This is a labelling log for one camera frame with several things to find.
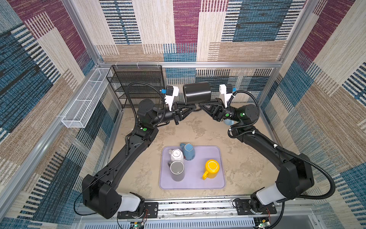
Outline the light blue mug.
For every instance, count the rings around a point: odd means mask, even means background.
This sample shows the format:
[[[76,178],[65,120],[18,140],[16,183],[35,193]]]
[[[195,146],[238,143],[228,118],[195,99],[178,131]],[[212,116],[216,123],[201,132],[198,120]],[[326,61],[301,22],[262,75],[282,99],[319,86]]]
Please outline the light blue mug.
[[[224,123],[228,126],[232,126],[234,124],[236,124],[236,121],[230,120],[230,119],[225,119]]]

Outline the black mug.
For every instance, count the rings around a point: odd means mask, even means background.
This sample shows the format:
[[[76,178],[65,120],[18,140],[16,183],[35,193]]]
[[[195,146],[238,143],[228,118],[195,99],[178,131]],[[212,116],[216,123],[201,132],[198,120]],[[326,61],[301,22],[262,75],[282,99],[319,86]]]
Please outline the black mug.
[[[211,86],[209,82],[183,85],[184,102],[186,105],[209,102],[211,100]]]

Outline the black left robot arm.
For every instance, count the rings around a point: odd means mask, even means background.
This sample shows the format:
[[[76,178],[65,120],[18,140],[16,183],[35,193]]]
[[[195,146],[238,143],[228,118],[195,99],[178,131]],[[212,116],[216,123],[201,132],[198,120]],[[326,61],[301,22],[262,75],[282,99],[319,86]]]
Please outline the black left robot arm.
[[[195,109],[195,104],[186,105],[183,102],[174,102],[171,108],[159,109],[150,99],[141,101],[134,128],[127,135],[123,148],[103,169],[82,180],[83,204],[106,219],[119,212],[125,204],[116,189],[134,161],[154,141],[159,126],[170,121],[178,124]]]

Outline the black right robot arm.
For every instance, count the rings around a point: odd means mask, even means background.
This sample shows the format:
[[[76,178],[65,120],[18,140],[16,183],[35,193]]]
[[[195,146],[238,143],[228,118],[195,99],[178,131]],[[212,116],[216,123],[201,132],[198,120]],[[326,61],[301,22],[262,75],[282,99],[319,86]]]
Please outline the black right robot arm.
[[[257,106],[249,104],[235,108],[224,106],[221,99],[215,99],[200,103],[199,107],[218,122],[235,121],[231,128],[233,137],[254,148],[279,171],[274,184],[251,195],[250,206],[253,212],[260,213],[280,200],[295,199],[313,187],[315,182],[312,167],[307,163],[309,157],[304,154],[291,156],[281,152],[275,142],[254,126],[260,115]]]

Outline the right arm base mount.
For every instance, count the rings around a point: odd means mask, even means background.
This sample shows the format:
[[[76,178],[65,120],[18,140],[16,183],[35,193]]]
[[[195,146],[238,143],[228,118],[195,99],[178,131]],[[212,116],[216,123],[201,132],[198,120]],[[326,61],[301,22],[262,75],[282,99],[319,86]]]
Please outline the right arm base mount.
[[[272,215],[277,213],[274,203],[262,205],[256,199],[235,198],[232,201],[232,205],[236,209],[238,215]]]

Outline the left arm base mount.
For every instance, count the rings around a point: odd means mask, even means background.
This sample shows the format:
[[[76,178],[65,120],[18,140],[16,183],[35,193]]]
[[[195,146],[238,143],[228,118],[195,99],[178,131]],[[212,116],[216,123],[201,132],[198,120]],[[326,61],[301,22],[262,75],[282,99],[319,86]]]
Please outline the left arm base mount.
[[[148,202],[136,193],[122,194],[122,202],[117,211],[117,219],[157,218],[158,202]]]

